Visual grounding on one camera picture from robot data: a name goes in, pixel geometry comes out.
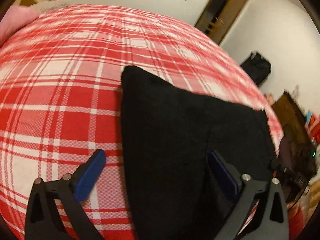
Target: black bag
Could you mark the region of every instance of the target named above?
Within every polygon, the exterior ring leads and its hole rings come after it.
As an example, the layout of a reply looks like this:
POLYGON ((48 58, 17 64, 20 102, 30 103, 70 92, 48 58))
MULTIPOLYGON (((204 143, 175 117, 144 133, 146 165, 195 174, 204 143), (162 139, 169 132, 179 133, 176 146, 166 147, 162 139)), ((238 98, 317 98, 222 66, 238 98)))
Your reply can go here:
POLYGON ((259 86, 271 73, 271 64, 260 53, 255 52, 241 64, 244 71, 259 86))

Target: door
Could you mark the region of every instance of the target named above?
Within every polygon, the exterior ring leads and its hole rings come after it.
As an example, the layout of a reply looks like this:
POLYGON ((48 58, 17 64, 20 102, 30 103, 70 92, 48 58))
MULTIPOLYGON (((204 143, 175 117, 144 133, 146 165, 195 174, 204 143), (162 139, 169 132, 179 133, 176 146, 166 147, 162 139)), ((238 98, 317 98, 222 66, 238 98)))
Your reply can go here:
POLYGON ((241 12, 247 0, 228 0, 218 20, 212 25, 208 36, 217 44, 220 44, 233 22, 241 12))

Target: folded black fabric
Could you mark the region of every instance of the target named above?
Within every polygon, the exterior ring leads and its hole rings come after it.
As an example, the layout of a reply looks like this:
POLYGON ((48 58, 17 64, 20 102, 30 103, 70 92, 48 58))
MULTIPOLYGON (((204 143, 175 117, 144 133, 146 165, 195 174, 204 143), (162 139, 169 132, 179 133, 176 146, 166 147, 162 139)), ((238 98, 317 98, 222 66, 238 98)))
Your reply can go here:
POLYGON ((121 81, 126 190, 139 240, 212 240, 234 203, 205 153, 217 150, 241 174, 270 180, 265 112, 178 89, 136 66, 121 81))

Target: checkered blanket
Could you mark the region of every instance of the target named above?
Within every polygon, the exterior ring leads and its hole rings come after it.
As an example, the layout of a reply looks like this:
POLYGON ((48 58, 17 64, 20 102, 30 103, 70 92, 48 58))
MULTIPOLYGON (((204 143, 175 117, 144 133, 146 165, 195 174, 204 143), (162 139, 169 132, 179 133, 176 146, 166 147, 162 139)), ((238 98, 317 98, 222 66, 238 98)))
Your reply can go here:
POLYGON ((96 148, 105 151, 107 163, 82 207, 106 239, 134 239, 120 134, 126 65, 194 93, 265 109, 278 149, 282 129, 264 96, 191 25, 117 6, 49 12, 0 48, 0 212, 20 239, 34 179, 73 173, 96 148))

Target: pink fabric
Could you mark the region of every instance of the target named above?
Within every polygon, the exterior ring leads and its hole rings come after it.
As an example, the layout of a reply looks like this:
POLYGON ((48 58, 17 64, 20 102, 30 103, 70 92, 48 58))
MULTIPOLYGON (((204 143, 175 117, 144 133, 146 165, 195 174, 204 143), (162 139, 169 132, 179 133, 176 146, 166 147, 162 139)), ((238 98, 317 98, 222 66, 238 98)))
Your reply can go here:
POLYGON ((33 22, 40 14, 40 10, 31 7, 18 5, 10 6, 0 22, 0 46, 2 46, 18 29, 33 22))

